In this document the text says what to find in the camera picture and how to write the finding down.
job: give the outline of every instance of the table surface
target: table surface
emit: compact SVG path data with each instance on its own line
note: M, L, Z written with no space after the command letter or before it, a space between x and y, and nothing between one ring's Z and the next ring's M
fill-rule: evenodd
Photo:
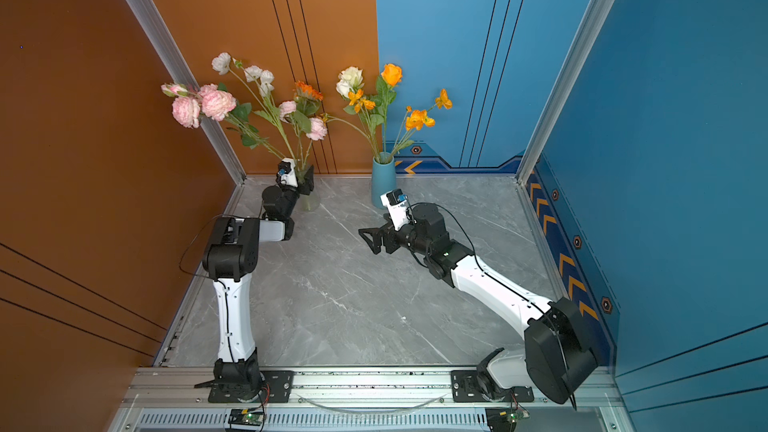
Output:
M272 178L248 178L235 215L257 216ZM477 254L521 286L555 298L512 177L398 178L411 203L453 212ZM520 348L512 327L474 297L417 265L408 251L371 254L358 228L384 224L369 178L319 177L320 205L296 210L291 240L261 244L250 291L251 327L264 366L476 364ZM446 214L451 237L466 237ZM170 366L216 361L218 312L203 284Z

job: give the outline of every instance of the blue wall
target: blue wall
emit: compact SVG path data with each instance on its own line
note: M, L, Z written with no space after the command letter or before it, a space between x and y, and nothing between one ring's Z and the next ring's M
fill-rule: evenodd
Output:
M414 137L452 167L498 167L522 153L589 0L376 0L379 61L403 68L389 112L446 88L454 108Z
M700 400L768 384L768 327L739 334L768 321L767 61L768 0L616 0L544 149L618 302L640 432L765 399Z

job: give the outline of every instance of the ventilation grille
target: ventilation grille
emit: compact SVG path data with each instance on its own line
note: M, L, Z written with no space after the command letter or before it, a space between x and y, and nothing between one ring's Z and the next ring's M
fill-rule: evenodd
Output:
M337 414L324 410L270 407L266 409L264 431L292 430L487 430L482 408L424 410L412 414ZM222 430L230 409L144 409L139 431L145 430Z

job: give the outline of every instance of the flower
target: flower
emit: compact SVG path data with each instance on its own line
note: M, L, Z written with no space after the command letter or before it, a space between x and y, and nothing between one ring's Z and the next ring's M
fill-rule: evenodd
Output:
M346 96L350 99L350 105L355 106L355 112L360 112L360 106L362 106L362 101L360 101L360 97L362 97L362 89L358 90L357 93L350 91Z
M336 83L336 91L341 94L341 97L347 98L352 91L352 86L345 80L340 80Z
M435 99L435 105L437 105L438 109L445 107L446 110L453 107L453 102L451 102L451 100L448 98L448 93L445 89L440 91L440 97Z
M247 82L255 82L256 79L261 77L263 71L259 67L250 66L247 69L244 69L243 72L245 73L245 80Z
M322 138L325 137L328 133L326 124L322 119L318 117L312 117L310 122L312 122L312 130L310 130L306 136L312 140L322 140Z
M402 80L402 69L393 63L388 63L384 66L382 78L390 87L394 87Z
M266 97L267 94L270 93L271 90L274 90L275 87L269 83L269 82L262 82L259 84L259 93L262 97Z
M197 129L200 104L192 97L177 97L174 101L174 119L184 127Z
M350 84L350 87L353 89L359 89L365 85L362 83L362 70L358 69L357 67L347 67L346 69L342 70L339 74L339 78Z
M211 119L221 122L228 111L237 106L237 101L232 94L215 88L210 84L200 88L200 97L203 99L203 113Z
M286 100L280 104L280 120L287 122L286 116L296 111L296 103L293 100Z
M220 76L223 76L230 71L231 60L232 60L232 56L230 56L230 54L226 52L222 52L219 54L218 57L215 57L210 62L210 64L214 68L214 70L219 73Z
M160 90L162 90L163 93L168 97L178 97L178 96L186 97L188 92L187 87L179 83L172 83L170 85L163 84L160 86Z
M269 72L268 70L261 71L261 83L272 83L274 79L275 76L272 72Z
M406 111L410 112L411 107L407 107ZM426 110L414 110L411 116L406 119L406 130L416 129L421 130L422 127L434 127L435 120L431 117L427 117Z
M312 100L322 100L322 94L312 88L311 85L304 82L296 82L296 94L299 97L305 97Z

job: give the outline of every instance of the blue vase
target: blue vase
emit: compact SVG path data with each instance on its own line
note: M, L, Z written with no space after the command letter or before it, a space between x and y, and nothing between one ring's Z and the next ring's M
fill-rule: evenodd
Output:
M389 156L387 152L381 152L379 159L384 161ZM395 159L388 164L379 164L373 161L373 173L371 174L371 202L374 207L386 208L382 204L381 196L397 188L395 180Z

